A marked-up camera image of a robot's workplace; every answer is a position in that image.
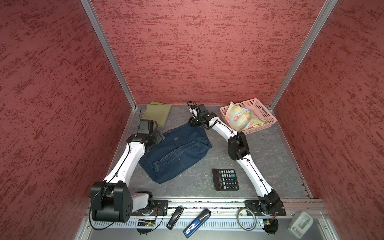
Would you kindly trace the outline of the blue denim skirt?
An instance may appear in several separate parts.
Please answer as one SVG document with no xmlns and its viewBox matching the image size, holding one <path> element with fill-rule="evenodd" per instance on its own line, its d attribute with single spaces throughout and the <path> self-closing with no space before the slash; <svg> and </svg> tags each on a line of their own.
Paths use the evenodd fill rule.
<svg viewBox="0 0 384 240">
<path fill-rule="evenodd" d="M 156 183 L 165 183 L 203 159 L 212 145 L 201 127 L 182 125 L 141 157 L 139 164 Z"/>
</svg>

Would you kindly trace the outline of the olive green skirt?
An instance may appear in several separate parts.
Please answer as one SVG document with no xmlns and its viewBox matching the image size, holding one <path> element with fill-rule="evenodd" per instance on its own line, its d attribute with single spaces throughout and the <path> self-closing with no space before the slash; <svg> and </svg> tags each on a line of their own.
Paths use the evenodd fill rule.
<svg viewBox="0 0 384 240">
<path fill-rule="evenodd" d="M 164 128 L 171 112 L 172 105 L 167 105 L 159 102 L 151 102 L 147 105 L 141 120 L 156 121 L 160 128 Z"/>
</svg>

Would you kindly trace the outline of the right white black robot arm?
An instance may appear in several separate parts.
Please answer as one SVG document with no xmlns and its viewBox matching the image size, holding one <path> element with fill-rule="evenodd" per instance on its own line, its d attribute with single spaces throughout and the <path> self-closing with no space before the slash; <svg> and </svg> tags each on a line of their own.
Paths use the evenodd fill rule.
<svg viewBox="0 0 384 240">
<path fill-rule="evenodd" d="M 274 215 L 282 203 L 281 198 L 254 163 L 246 135 L 227 126 L 215 113 L 210 113 L 204 105 L 189 101 L 187 106 L 193 115 L 189 120 L 189 125 L 200 126 L 205 131 L 213 129 L 228 142 L 228 155 L 243 168 L 256 189 L 260 201 L 260 211 L 265 216 Z"/>
</svg>

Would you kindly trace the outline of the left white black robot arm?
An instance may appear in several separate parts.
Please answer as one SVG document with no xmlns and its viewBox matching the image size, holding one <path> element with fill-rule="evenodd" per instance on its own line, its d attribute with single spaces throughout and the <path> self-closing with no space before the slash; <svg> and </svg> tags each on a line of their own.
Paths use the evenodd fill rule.
<svg viewBox="0 0 384 240">
<path fill-rule="evenodd" d="M 159 131 L 133 134 L 127 139 L 122 156 L 112 171 L 91 188 L 90 217 L 95 222 L 125 223 L 136 211 L 155 208 L 151 192 L 129 190 L 129 183 L 140 159 L 147 150 L 161 143 L 165 137 Z"/>
</svg>

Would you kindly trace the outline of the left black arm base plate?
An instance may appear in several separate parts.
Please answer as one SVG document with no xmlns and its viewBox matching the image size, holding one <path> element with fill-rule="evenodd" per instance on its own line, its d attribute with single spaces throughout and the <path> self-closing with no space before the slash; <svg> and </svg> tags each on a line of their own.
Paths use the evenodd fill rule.
<svg viewBox="0 0 384 240">
<path fill-rule="evenodd" d="M 168 200 L 157 200 L 153 201 L 153 204 L 149 209 L 141 209 L 132 213 L 133 216 L 156 216 L 156 215 L 166 215 L 168 211 Z"/>
</svg>

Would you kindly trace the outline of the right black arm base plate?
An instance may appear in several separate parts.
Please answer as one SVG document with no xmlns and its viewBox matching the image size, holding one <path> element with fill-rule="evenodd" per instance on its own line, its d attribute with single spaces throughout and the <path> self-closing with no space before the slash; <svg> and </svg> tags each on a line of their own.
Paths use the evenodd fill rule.
<svg viewBox="0 0 384 240">
<path fill-rule="evenodd" d="M 253 211 L 255 216 L 257 216 L 257 217 L 273 217 L 273 216 L 286 217 L 287 216 L 283 202 L 279 202 L 278 206 L 275 208 L 275 210 L 269 215 L 262 213 L 260 201 L 246 200 L 245 201 L 245 207 L 247 209 Z"/>
</svg>

